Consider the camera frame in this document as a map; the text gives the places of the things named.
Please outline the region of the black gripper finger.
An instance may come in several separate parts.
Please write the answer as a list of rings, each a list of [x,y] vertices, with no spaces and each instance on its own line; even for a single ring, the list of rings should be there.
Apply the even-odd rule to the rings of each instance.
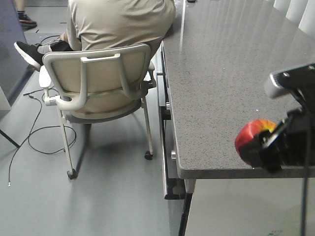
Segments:
[[[248,165],[254,168],[263,168],[268,172],[279,172],[281,164],[276,154],[269,147],[263,147],[263,138],[270,136],[269,130],[261,131],[253,139],[240,146],[240,157]]]

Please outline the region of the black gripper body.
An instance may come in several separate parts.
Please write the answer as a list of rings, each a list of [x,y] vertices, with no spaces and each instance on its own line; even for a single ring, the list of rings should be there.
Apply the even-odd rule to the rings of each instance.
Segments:
[[[315,124],[302,108],[289,111],[263,142],[264,148],[272,148],[281,167],[315,165]]]

